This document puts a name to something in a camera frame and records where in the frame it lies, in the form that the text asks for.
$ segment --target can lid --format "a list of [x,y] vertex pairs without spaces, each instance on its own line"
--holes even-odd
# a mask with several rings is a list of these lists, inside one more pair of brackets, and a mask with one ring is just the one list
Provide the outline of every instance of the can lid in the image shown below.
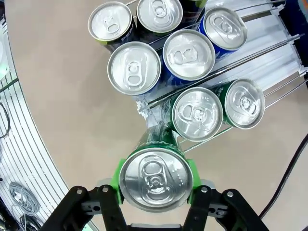
[[205,33],[217,46],[237,50],[247,41],[248,33],[236,12],[223,7],[212,8],[205,14]]
[[195,142],[205,141],[218,132],[223,120],[219,98],[209,89],[190,88],[175,100],[172,122],[180,136]]
[[260,86],[249,79],[234,81],[226,95],[225,110],[228,119],[238,128],[252,128],[265,111],[265,98]]
[[128,42],[111,55],[107,73],[111,84],[126,95],[140,95],[158,82],[161,62],[156,51],[143,42]]
[[97,7],[90,15],[88,29],[100,41],[113,41],[128,30],[132,14],[129,8],[117,1],[110,1]]
[[163,59],[168,70],[180,79],[194,81],[205,77],[215,63],[211,41],[195,30],[173,33],[165,42]]
[[137,17],[146,29],[167,33],[181,23],[183,8],[179,0],[140,0]]
[[178,153],[147,148],[126,160],[119,185],[130,204],[148,212],[165,212],[187,200],[193,188],[193,174]]

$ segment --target beige floor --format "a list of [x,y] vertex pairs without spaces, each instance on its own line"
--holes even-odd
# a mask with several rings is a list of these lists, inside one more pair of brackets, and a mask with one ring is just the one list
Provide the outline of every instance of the beige floor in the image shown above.
[[[16,70],[34,121],[67,184],[88,189],[112,175],[146,130],[134,101],[111,87],[109,55],[88,34],[88,16],[100,3],[6,2]],[[196,160],[202,178],[219,191],[238,189],[259,213],[308,130],[307,100],[302,87],[268,109],[256,128],[233,129],[187,156]],[[264,218],[270,230],[301,231],[308,225],[307,161],[308,149]],[[182,223],[187,209],[153,215],[123,206],[128,223]],[[102,220],[94,220],[103,230]],[[222,228],[209,219],[206,230]]]

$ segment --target bolt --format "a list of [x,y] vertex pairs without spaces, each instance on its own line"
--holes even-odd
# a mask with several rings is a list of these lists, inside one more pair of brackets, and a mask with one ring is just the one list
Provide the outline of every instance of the bolt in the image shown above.
[[201,188],[201,192],[206,193],[207,192],[207,188],[206,187],[202,187]]
[[228,197],[233,197],[233,193],[229,191],[229,192],[227,192],[227,196]]
[[107,187],[103,187],[103,192],[104,192],[104,193],[108,192],[108,190],[109,190],[109,189],[108,189]]

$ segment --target white cable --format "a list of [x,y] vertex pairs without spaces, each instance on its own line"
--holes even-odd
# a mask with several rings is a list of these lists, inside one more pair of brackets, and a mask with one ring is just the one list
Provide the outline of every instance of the white cable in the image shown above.
[[9,191],[12,199],[15,201],[16,206],[22,210],[25,216],[25,227],[24,231],[26,231],[26,214],[29,216],[34,216],[39,212],[39,202],[32,194],[32,192],[28,191],[22,185],[11,182],[9,185]]

